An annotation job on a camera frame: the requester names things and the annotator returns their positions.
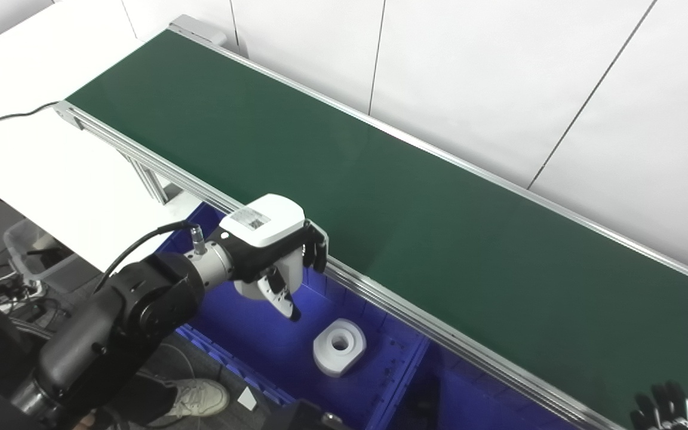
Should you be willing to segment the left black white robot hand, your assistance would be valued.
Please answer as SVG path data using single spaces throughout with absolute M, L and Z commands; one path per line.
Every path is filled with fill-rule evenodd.
M 292 294 L 304 268 L 323 273 L 328 235 L 292 199 L 265 194 L 222 218 L 193 257 L 207 287 L 231 282 L 240 296 L 265 300 L 284 318 L 300 320 Z

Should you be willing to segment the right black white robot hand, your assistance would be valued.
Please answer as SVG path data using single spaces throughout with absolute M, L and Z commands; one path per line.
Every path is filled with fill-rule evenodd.
M 688 429 L 688 395 L 676 381 L 650 387 L 651 394 L 634 395 L 629 416 L 634 429 Z

